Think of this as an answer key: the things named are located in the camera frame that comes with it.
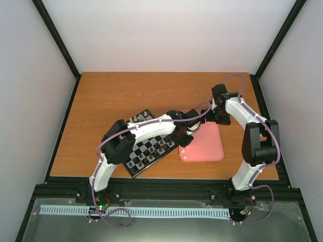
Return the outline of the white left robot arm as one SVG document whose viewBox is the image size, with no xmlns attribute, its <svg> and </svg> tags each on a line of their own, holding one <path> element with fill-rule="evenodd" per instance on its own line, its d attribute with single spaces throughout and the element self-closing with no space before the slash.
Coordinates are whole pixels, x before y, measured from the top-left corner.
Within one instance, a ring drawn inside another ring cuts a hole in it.
<svg viewBox="0 0 323 242">
<path fill-rule="evenodd" d="M 157 136 L 168 136 L 176 145 L 186 147 L 192 142 L 193 128 L 198 126 L 202 117 L 203 114 L 192 109 L 186 113 L 171 110 L 138 123 L 126 123 L 122 119 L 116 121 L 96 149 L 99 161 L 89 178 L 88 198 L 94 203 L 104 199 L 104 189 L 115 168 L 130 157 L 135 145 Z"/>
</svg>

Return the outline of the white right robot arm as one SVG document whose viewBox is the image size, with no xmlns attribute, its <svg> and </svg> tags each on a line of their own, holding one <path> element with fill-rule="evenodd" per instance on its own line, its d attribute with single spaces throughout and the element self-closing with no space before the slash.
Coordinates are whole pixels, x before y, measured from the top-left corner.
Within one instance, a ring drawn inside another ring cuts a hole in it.
<svg viewBox="0 0 323 242">
<path fill-rule="evenodd" d="M 265 167 L 280 161 L 279 125 L 256 113 L 237 92 L 229 93 L 224 84 L 212 90 L 212 107 L 205 120 L 230 125 L 233 117 L 243 128 L 243 161 L 226 186 L 226 200 L 239 204 L 250 194 L 253 182 Z"/>
</svg>

